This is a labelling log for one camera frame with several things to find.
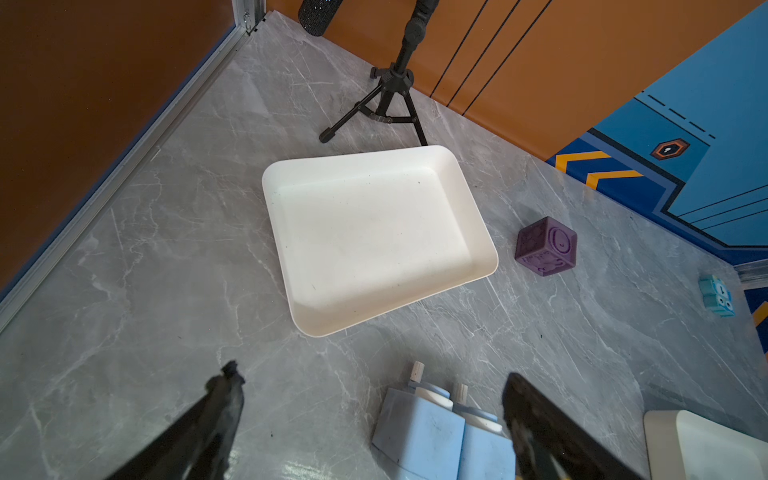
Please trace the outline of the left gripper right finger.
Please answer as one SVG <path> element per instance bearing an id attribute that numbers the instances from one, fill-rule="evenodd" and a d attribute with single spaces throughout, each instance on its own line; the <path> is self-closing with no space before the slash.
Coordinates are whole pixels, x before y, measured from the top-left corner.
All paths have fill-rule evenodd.
<path id="1" fill-rule="evenodd" d="M 521 374 L 508 375 L 504 421 L 523 479 L 638 479 Z"/>

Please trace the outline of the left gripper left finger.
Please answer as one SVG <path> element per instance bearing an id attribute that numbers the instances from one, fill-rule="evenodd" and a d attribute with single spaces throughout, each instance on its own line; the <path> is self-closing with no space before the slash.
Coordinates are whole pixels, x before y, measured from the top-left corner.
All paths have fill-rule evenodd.
<path id="1" fill-rule="evenodd" d="M 245 379 L 229 361 L 205 395 L 111 479 L 223 479 L 243 408 Z"/>

